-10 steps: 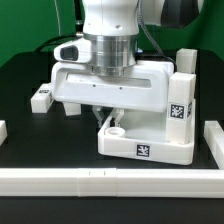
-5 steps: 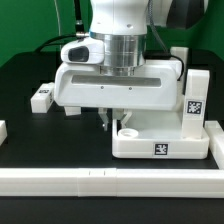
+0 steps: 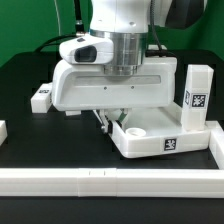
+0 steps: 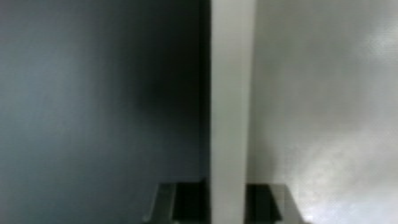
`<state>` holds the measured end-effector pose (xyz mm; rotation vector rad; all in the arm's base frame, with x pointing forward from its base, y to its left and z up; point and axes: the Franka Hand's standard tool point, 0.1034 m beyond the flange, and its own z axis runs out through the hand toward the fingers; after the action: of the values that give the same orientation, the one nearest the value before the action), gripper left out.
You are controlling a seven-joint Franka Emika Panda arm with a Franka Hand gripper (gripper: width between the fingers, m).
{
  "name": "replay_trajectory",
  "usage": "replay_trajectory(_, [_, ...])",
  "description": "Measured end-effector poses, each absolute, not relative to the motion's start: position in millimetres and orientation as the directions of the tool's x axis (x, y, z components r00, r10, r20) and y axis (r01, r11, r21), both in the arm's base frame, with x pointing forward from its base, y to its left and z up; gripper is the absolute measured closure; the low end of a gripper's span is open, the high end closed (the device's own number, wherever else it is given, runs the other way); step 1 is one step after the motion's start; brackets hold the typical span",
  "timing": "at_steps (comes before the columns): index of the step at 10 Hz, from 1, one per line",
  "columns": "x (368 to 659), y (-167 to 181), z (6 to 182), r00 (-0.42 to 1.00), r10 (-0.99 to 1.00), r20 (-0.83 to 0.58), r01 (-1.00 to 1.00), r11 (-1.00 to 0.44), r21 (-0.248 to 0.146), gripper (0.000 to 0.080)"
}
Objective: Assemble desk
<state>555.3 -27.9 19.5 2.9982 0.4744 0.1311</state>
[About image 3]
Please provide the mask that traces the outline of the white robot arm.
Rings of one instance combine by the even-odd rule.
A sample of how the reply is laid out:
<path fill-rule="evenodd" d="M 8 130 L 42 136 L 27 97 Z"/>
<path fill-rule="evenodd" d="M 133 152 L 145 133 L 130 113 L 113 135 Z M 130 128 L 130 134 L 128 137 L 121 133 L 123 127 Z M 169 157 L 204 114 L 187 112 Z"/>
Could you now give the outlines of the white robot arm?
<path fill-rule="evenodd" d="M 185 29 L 207 0 L 91 0 L 90 30 L 60 44 L 52 103 L 59 111 L 158 108 L 174 100 L 177 59 L 148 46 L 157 26 Z"/>

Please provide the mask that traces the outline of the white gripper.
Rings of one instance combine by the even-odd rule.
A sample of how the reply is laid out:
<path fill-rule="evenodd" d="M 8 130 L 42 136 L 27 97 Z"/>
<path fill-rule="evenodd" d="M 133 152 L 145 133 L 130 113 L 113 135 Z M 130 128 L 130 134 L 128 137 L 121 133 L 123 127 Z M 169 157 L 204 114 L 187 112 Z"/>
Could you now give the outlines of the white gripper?
<path fill-rule="evenodd" d="M 174 101 L 174 57 L 147 57 L 137 73 L 107 75 L 102 65 L 70 65 L 61 60 L 55 67 L 52 103 L 59 111 L 94 110 L 104 134 L 111 132 L 107 109 L 122 109 L 117 121 L 125 124 L 130 109 L 165 107 Z"/>

